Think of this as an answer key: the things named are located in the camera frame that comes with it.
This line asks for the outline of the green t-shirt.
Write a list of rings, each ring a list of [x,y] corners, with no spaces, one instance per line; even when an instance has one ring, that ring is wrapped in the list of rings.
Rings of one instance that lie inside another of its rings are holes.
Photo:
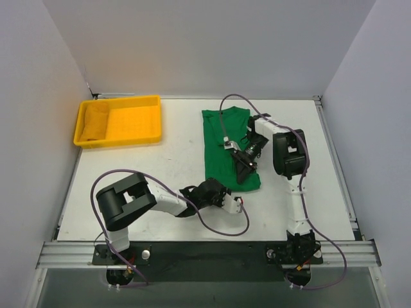
[[[205,177],[218,180],[234,192],[258,190],[261,180],[257,173],[252,173],[243,183],[237,182],[234,161],[230,151],[223,146],[224,134],[221,124],[225,125],[229,138],[244,150],[246,145],[241,139],[246,135],[249,117],[250,110],[238,107],[231,107],[222,112],[202,111]]]

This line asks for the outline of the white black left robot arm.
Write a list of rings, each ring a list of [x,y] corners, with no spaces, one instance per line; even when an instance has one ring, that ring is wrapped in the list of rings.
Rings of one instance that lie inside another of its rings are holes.
[[[188,218],[212,206],[237,214],[241,205],[241,198],[233,197],[231,190],[214,178],[198,186],[168,192],[158,185],[150,185],[142,173],[134,173],[101,189],[96,200],[110,243],[107,255],[117,264],[126,262],[130,256],[128,226],[149,210]]]

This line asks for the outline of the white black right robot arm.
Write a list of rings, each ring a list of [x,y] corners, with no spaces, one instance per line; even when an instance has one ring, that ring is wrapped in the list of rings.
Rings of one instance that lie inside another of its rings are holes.
[[[223,138],[224,149],[229,151],[234,161],[236,181],[242,184],[258,164],[262,149],[272,145],[274,171],[286,182],[287,227],[286,245],[283,253],[277,257],[288,258],[291,262],[305,262],[320,248],[315,234],[308,223],[302,197],[305,186],[301,178],[306,174],[307,154],[304,132],[299,129],[291,131],[274,124],[269,114],[250,116],[247,123],[245,139],[248,141],[244,150],[228,136]]]

